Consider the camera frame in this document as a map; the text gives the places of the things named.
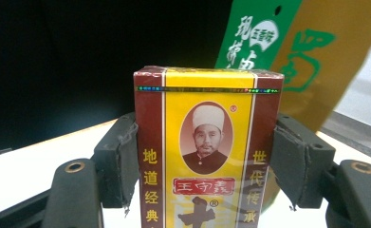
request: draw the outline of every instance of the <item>white table surface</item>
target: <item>white table surface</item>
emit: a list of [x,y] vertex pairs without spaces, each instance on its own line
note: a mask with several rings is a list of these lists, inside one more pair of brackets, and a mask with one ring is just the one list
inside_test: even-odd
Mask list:
[[[46,191],[54,172],[64,162],[90,158],[93,149],[115,121],[96,125],[49,141],[0,155],[0,211]],[[336,148],[335,162],[352,159],[371,163],[371,158],[319,132],[318,136]],[[130,213],[123,209],[103,209],[105,227],[140,227],[139,188],[136,187]],[[321,209],[290,211],[286,195],[280,191],[271,207],[260,217],[259,228],[326,227],[324,200]]]

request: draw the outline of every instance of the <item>portrait of man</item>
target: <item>portrait of man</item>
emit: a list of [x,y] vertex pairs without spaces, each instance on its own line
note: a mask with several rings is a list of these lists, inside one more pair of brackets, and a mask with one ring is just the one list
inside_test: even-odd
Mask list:
[[187,165],[198,174],[211,174],[219,169],[227,156],[218,151],[223,141],[224,111],[214,105],[197,107],[192,116],[195,152],[184,155]]

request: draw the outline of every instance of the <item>dark wall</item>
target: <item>dark wall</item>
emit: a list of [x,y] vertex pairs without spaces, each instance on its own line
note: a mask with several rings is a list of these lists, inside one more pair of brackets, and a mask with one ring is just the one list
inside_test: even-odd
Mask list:
[[146,65],[214,67],[231,0],[0,0],[0,150],[134,110]]

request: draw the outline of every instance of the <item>product box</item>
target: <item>product box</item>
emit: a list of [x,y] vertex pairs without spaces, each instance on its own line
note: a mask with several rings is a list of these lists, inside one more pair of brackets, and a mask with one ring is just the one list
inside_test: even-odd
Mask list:
[[142,228],[257,227],[283,80],[265,70],[134,74]]

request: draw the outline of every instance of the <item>white cap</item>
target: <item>white cap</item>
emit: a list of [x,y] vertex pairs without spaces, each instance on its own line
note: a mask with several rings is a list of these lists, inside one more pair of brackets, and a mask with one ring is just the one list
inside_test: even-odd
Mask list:
[[213,105],[201,105],[194,111],[193,127],[194,130],[203,124],[211,124],[217,126],[220,131],[223,131],[224,112],[221,108]]

